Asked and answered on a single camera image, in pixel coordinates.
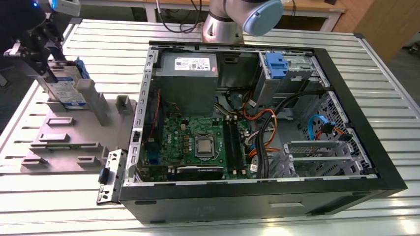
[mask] table surface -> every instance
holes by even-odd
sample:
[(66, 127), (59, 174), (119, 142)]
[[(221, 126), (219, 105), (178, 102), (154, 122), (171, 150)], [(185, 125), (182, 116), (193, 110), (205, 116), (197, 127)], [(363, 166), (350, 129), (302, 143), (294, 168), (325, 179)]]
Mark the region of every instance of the table surface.
[[(130, 1), (146, 1), (157, 2), (157, 0), (130, 0)], [(337, 1), (335, 5), (331, 5), (325, 2), (325, 0), (295, 0), (297, 10), (298, 11), (333, 11), (333, 12), (346, 12), (346, 5), (341, 0)], [(173, 3), (173, 4), (191, 4), (191, 0), (161, 0), (161, 3)], [(210, 5), (211, 0), (203, 0), (203, 5)], [(286, 10), (294, 9), (293, 1), (285, 4)]]
[[(201, 41), (162, 24), (83, 20), (66, 32), (65, 55), (85, 60), (106, 98), (138, 99), (150, 40)], [(146, 236), (414, 235), (420, 234), (420, 110), (363, 40), (347, 33), (273, 30), (247, 44), (326, 48), (407, 182), (409, 190), (331, 216), (142, 225), (123, 205), (97, 206), (98, 174), (0, 176), (0, 232), (81, 233), (103, 230)], [(21, 169), (50, 111), (35, 82), (0, 136), (0, 173)]]

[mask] ram slot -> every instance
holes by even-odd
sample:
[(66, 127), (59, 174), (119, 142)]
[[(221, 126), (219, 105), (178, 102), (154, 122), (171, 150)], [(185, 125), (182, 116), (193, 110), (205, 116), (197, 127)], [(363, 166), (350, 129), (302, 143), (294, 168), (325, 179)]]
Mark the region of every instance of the ram slot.
[(235, 170), (235, 158), (234, 158), (234, 145), (231, 139), (231, 125), (230, 120), (223, 121), (223, 137), (225, 137), (225, 149), (226, 149), (226, 161), (229, 166), (229, 172)]
[(231, 139), (233, 139), (233, 148), (234, 148), (234, 157), (235, 157), (235, 169), (238, 173), (242, 173), (245, 169), (245, 160), (242, 152), (242, 141), (238, 129), (238, 121), (231, 121)]

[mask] green motherboard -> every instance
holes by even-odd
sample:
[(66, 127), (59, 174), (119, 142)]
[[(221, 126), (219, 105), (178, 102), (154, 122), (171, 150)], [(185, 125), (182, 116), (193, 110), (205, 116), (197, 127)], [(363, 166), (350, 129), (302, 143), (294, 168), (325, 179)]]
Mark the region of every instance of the green motherboard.
[[(249, 122), (237, 122), (241, 135), (249, 130)], [(247, 168), (246, 150), (241, 145), (245, 170), (229, 171), (229, 160), (225, 141), (222, 118), (171, 117), (165, 121), (165, 139), (161, 153), (149, 153), (149, 159), (159, 159), (149, 165), (149, 175), (145, 181), (167, 181), (167, 166), (219, 166), (225, 168), (223, 179), (253, 178)], [(214, 152), (214, 155), (202, 157), (201, 153)]]

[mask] floor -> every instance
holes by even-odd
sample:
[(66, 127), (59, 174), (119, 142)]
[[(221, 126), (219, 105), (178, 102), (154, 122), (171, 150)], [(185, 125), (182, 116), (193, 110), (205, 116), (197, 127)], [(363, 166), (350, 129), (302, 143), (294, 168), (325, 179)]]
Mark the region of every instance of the floor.
[(420, 105), (420, 55), (411, 55), (409, 50), (403, 49), (395, 60), (389, 63), (389, 68)]
[[(409, 50), (403, 49), (389, 67), (410, 95), (420, 104), (420, 56), (409, 54)], [(0, 133), (34, 81), (33, 78), (22, 75), (17, 69), (3, 71), (2, 74), (11, 83), (5, 88), (0, 87)]]

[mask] wooden cabinet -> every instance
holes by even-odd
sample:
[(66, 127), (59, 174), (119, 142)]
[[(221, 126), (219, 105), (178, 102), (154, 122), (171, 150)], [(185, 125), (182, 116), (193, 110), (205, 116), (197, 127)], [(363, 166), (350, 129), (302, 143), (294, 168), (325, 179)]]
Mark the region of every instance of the wooden cabinet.
[(349, 11), (334, 32), (359, 32), (390, 62), (420, 31), (420, 0), (342, 0)]

